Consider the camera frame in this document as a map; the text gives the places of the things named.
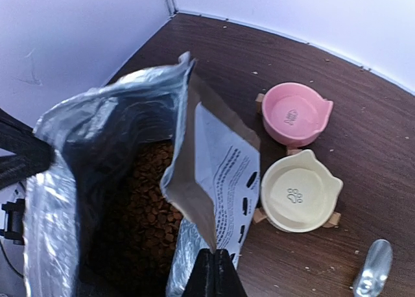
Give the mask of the dog food bag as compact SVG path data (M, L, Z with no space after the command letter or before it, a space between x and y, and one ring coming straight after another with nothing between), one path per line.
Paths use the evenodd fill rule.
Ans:
M24 277L28 296L76 296L82 260L135 155L171 140L161 193L184 216L167 295L182 295L203 248L233 263L259 199L260 140L194 72L195 59L135 71L60 102L35 136L54 163L27 180Z

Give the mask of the metal food scoop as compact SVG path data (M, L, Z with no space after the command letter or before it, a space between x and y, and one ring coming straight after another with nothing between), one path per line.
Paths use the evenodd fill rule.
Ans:
M379 296L388 279L392 266L393 251L385 239L378 239L370 246L361 271L353 282L353 295Z

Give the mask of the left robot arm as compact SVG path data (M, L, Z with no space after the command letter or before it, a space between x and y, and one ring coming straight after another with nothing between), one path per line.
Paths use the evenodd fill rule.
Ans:
M49 169L54 162L54 150L38 139L32 128L1 110L1 149L9 152L1 156L1 189L17 184ZM1 204L5 225L1 237L23 246L23 214L25 199Z

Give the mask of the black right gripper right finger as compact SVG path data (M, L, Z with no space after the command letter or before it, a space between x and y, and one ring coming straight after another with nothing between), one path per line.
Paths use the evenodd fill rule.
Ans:
M214 254L214 296L247 297L231 257L226 249L218 249Z

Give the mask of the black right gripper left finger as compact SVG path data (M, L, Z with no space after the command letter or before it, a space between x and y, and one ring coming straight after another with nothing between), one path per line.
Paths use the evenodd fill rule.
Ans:
M182 297L212 297L214 292L214 255L209 249L201 249Z

